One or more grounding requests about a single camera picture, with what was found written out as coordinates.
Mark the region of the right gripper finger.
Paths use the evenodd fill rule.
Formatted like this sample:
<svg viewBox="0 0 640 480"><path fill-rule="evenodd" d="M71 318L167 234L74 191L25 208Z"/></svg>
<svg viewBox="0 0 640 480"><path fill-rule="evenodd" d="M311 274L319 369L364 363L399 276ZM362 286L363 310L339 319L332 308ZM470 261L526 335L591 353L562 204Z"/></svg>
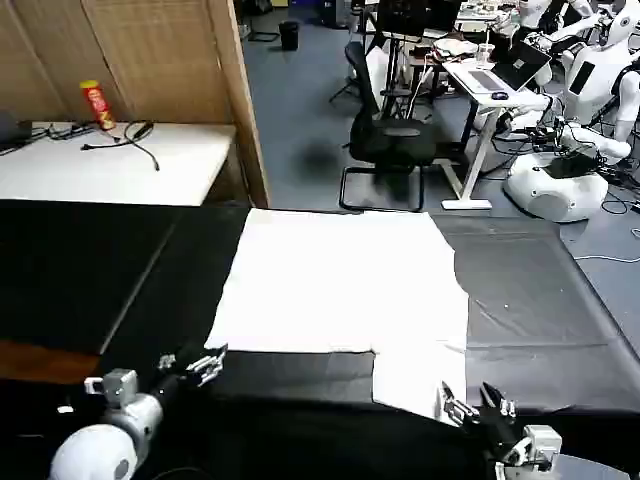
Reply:
<svg viewBox="0 0 640 480"><path fill-rule="evenodd" d="M455 397L446 382L441 382L441 391L444 399L443 411L449 419L458 427L478 425L480 421L479 411Z"/></svg>
<svg viewBox="0 0 640 480"><path fill-rule="evenodd" d="M480 393L485 407L497 411L503 417L516 418L515 402L508 400L497 387L483 382Z"/></svg>

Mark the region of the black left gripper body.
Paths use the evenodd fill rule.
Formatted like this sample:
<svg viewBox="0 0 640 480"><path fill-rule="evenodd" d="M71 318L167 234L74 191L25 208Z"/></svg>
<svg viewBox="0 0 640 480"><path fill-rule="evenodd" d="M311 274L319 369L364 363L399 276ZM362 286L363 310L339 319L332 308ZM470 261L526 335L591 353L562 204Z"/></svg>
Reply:
<svg viewBox="0 0 640 480"><path fill-rule="evenodd" d="M161 375L151 387L149 394L162 408L168 408L181 393L194 390L198 382L189 375L169 373Z"/></svg>

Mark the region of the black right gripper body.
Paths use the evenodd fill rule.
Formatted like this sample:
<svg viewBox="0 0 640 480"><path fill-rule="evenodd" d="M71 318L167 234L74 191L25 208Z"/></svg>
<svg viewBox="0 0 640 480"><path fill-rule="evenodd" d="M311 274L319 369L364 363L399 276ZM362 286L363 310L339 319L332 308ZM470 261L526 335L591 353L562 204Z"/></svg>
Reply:
<svg viewBox="0 0 640 480"><path fill-rule="evenodd" d="M524 448L518 444L523 437L516 434L514 422L513 417L503 415L497 408L480 407L478 414L463 420L462 427L490 459L522 463Z"/></svg>

